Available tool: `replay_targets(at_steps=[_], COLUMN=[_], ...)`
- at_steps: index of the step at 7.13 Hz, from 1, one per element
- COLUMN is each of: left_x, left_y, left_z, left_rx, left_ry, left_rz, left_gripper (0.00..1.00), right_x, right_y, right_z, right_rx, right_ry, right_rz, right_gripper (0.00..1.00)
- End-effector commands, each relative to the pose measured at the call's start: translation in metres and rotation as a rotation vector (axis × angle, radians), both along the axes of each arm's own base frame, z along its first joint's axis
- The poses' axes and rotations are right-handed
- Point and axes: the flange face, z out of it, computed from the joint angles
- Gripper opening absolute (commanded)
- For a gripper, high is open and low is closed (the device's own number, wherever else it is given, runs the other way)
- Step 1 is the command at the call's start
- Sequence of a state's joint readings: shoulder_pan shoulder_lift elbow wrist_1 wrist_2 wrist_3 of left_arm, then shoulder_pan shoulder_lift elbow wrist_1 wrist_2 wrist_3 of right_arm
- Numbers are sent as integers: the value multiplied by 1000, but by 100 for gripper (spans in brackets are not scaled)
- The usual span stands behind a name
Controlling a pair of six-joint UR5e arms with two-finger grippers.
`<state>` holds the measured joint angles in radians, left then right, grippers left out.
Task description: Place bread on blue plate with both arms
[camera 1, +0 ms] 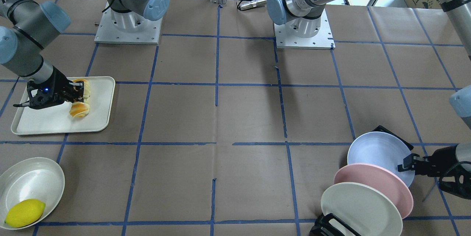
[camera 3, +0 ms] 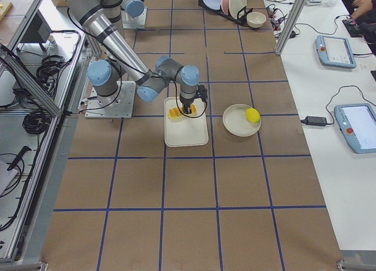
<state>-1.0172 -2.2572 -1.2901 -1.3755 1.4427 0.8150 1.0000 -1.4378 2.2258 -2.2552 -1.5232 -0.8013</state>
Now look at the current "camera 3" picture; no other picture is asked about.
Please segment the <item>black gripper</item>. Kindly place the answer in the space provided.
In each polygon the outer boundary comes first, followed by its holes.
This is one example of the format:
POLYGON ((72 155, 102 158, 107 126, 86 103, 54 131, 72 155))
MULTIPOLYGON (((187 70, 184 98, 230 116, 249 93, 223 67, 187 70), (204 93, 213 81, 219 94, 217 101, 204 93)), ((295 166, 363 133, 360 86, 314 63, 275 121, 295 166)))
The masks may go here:
POLYGON ((186 84, 180 84, 179 99, 183 105, 184 114, 192 112, 190 105, 195 99, 201 99, 202 102, 207 104, 207 98, 207 89, 204 85, 190 86, 186 84))

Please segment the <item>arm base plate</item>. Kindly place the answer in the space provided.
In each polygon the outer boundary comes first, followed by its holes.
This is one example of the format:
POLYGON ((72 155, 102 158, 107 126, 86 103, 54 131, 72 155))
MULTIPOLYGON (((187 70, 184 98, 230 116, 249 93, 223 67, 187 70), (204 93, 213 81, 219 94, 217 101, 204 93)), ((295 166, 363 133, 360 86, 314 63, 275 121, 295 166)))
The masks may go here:
POLYGON ((117 81, 117 91, 108 97, 99 96, 92 87, 88 100, 85 118, 87 119, 118 119, 132 118, 136 84, 134 81, 117 81))
POLYGON ((146 24, 147 7, 144 7, 143 12, 137 16, 132 17, 127 12, 121 11, 123 28, 127 30, 144 30, 146 24))

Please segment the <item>person's hand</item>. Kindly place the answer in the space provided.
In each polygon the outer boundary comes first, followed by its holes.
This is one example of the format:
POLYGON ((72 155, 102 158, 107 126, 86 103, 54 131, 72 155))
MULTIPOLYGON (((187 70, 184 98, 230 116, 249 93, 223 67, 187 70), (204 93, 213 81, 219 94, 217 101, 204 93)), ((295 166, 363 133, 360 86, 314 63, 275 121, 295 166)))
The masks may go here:
POLYGON ((352 6, 357 10, 359 9, 373 9, 372 0, 354 0, 352 6))

